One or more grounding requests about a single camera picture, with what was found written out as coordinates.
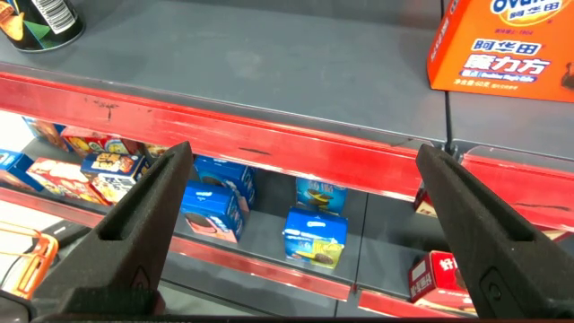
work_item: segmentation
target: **ovaltine box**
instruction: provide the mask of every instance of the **ovaltine box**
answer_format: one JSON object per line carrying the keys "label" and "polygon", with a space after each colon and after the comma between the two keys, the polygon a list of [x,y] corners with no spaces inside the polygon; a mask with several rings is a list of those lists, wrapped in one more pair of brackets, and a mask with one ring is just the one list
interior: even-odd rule
{"label": "ovaltine box", "polygon": [[574,0],[451,0],[430,87],[574,102],[573,21]]}
{"label": "ovaltine box", "polygon": [[432,251],[409,271],[411,301],[437,310],[475,313],[454,256]]}

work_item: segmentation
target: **white label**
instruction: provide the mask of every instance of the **white label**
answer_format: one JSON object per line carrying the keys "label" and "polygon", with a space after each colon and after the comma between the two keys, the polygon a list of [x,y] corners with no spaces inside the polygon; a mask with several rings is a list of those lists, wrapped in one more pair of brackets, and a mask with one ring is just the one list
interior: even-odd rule
{"label": "white label", "polygon": [[411,280],[414,282],[417,278],[419,278],[422,274],[427,271],[426,262],[421,262],[415,269],[413,269],[413,276]]}
{"label": "white label", "polygon": [[64,0],[32,0],[32,2],[56,35],[74,25],[75,18]]}

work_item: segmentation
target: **red and white box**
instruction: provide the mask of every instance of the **red and white box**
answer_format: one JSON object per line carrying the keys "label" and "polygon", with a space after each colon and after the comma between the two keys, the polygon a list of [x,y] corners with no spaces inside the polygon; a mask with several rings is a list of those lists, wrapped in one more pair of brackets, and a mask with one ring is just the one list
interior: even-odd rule
{"label": "red and white box", "polygon": [[411,301],[435,310],[476,313],[453,254],[432,251],[409,271]]}

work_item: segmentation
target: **barcode label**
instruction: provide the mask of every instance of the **barcode label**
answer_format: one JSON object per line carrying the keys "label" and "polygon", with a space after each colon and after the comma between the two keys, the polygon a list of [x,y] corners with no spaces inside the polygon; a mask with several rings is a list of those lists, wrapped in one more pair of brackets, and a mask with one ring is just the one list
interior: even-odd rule
{"label": "barcode label", "polygon": [[64,0],[32,0],[55,34],[67,31],[75,18]]}

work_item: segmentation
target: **oreo box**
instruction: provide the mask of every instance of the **oreo box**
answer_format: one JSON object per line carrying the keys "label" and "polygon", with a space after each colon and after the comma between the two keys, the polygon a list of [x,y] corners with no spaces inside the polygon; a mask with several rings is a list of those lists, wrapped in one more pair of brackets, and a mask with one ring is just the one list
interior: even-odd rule
{"label": "oreo box", "polygon": [[283,237],[287,258],[335,268],[347,239],[347,219],[292,207]]}
{"label": "oreo box", "polygon": [[90,153],[80,171],[110,202],[117,203],[150,168],[143,156],[123,153]]}
{"label": "oreo box", "polygon": [[32,134],[39,140],[53,144],[54,146],[64,150],[65,152],[72,152],[74,149],[70,146],[61,134],[65,126],[55,123],[38,120],[36,118],[22,117],[24,122],[32,132]]}
{"label": "oreo box", "polygon": [[0,181],[16,188],[41,191],[43,187],[26,173],[32,163],[23,153],[0,149]]}
{"label": "oreo box", "polygon": [[343,211],[347,188],[312,179],[297,178],[297,204],[311,211],[340,214]]}
{"label": "oreo box", "polygon": [[233,189],[242,211],[249,212],[255,203],[255,170],[249,166],[206,156],[194,162],[199,179],[206,183]]}
{"label": "oreo box", "polygon": [[236,242],[245,225],[237,196],[230,188],[190,180],[179,209],[197,234]]}

